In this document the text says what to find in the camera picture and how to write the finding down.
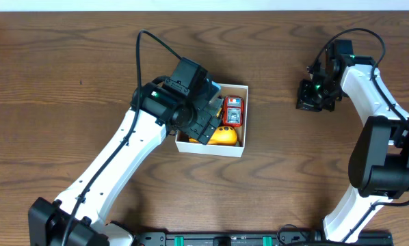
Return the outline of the red toy fire truck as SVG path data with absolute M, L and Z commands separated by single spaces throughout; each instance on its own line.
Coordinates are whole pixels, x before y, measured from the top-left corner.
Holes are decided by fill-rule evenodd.
M 223 105 L 223 123 L 227 126 L 243 125 L 244 100 L 239 96 L 226 96 Z

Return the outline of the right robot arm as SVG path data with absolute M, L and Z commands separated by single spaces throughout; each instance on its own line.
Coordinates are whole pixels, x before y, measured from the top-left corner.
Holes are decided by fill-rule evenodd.
M 325 67 L 314 61 L 307 70 L 297 109 L 333 111 L 346 96 L 363 125 L 349 158 L 349 187 L 322 221 L 326 241 L 355 243 L 381 208 L 409 206 L 409 113 L 385 86 L 372 57 L 333 55 Z

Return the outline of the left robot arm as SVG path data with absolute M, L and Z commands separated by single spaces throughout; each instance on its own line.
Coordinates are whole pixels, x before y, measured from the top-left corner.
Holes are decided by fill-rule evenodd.
M 53 202 L 39 197 L 28 213 L 31 245 L 132 245 L 134 235 L 106 222 L 143 160 L 172 130 L 207 144 L 219 126 L 221 87 L 157 77 L 138 87 L 120 127 L 90 166 Z

